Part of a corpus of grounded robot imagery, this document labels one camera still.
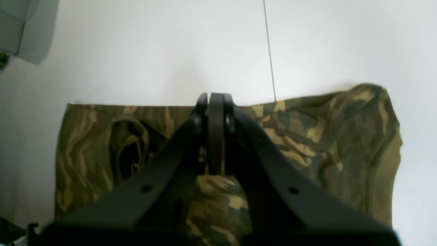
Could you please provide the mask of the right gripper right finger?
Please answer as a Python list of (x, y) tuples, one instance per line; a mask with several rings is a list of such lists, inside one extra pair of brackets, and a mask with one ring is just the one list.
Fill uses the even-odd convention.
[(224, 94), (225, 173), (247, 198), (243, 246), (399, 246), (388, 226), (354, 211), (301, 174)]

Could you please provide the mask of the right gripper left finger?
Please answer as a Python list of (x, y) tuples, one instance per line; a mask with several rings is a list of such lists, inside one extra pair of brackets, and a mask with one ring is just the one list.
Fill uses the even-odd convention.
[(194, 110), (145, 167), (98, 201), (44, 228), (39, 246), (195, 246), (186, 228), (195, 182), (223, 118), (223, 95), (201, 94)]

